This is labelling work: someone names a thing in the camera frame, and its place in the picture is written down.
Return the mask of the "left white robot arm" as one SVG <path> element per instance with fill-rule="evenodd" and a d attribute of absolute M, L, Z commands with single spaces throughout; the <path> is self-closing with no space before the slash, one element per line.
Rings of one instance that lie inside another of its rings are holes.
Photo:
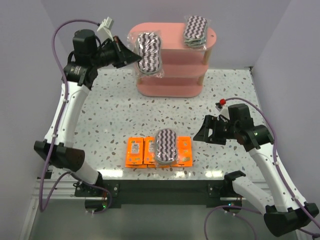
<path fill-rule="evenodd" d="M 122 68 L 141 60 L 141 57 L 129 50 L 117 36 L 105 39 L 101 45 L 97 45 L 97 39 L 89 29 L 75 32 L 73 51 L 63 68 L 65 76 L 56 113 L 44 139 L 34 143 L 34 150 L 50 165 L 100 187 L 102 175 L 85 161 L 83 150 L 73 147 L 79 115 L 100 68 L 108 65 Z"/>

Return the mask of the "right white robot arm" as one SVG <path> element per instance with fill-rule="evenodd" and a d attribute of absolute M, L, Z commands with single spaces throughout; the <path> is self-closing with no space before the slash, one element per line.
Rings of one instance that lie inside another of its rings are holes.
<path fill-rule="evenodd" d="M 235 194 L 247 199 L 262 214 L 268 230 L 276 237 L 307 226 L 319 214 L 297 189 L 277 154 L 269 129 L 255 125 L 244 103 L 227 106 L 216 103 L 218 116 L 206 115 L 194 141 L 225 145 L 236 140 L 254 160 L 270 193 L 255 185 L 242 171 L 225 174 L 219 190 L 222 196 Z"/>

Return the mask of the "striped sponge pack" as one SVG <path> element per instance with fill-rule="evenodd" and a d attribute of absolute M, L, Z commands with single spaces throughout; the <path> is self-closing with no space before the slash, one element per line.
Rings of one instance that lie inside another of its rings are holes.
<path fill-rule="evenodd" d="M 178 136 L 169 128 L 159 130 L 155 135 L 155 164 L 169 166 L 175 164 L 178 159 Z"/>
<path fill-rule="evenodd" d="M 135 74 L 140 79 L 143 77 L 164 76 L 162 61 L 162 38 L 159 30 L 140 30 L 130 32 L 127 36 L 128 47 L 141 60 L 134 64 Z"/>
<path fill-rule="evenodd" d="M 207 49 L 207 34 L 211 21 L 199 15 L 185 17 L 183 43 L 191 49 Z"/>

